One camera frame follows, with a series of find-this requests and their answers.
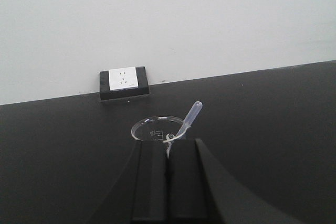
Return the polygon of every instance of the white wall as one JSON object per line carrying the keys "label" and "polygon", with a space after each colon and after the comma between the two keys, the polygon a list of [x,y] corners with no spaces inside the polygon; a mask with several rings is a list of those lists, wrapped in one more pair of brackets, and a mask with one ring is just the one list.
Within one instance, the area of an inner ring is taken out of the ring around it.
{"label": "white wall", "polygon": [[0,0],[0,104],[336,59],[336,0]]}

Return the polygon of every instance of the power socket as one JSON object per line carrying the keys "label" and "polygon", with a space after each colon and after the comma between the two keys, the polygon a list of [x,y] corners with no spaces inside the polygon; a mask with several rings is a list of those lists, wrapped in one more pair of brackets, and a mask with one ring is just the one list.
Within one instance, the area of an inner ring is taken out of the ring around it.
{"label": "power socket", "polygon": [[99,76],[101,101],[150,93],[145,67],[111,69]]}
{"label": "power socket", "polygon": [[138,88],[138,77],[136,75],[135,67],[110,69],[110,91]]}

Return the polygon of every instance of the curved black edge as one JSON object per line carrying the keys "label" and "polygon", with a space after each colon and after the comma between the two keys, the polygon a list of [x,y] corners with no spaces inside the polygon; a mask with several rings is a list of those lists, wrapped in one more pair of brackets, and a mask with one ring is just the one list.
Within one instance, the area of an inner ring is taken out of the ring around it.
{"label": "curved black edge", "polygon": [[88,224],[129,224],[132,219],[141,142],[135,141],[131,157],[111,191],[94,212]]}
{"label": "curved black edge", "polygon": [[213,223],[303,224],[243,186],[221,165],[201,139],[196,139],[196,144],[207,189],[218,214],[213,216]]}

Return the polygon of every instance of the black countertop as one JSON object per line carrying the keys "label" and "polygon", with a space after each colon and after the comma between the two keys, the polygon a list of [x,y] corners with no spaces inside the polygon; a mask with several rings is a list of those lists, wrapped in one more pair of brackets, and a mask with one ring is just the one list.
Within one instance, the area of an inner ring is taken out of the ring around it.
{"label": "black countertop", "polygon": [[306,223],[336,222],[336,61],[0,106],[0,221],[83,223],[124,168],[134,123],[185,117],[249,190]]}

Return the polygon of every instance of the electrical outlet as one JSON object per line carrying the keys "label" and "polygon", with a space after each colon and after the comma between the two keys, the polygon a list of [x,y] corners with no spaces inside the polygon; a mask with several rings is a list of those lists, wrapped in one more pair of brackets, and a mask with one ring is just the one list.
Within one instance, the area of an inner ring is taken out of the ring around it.
{"label": "electrical outlet", "polygon": [[110,91],[138,88],[138,77],[136,75],[135,67],[110,69]]}

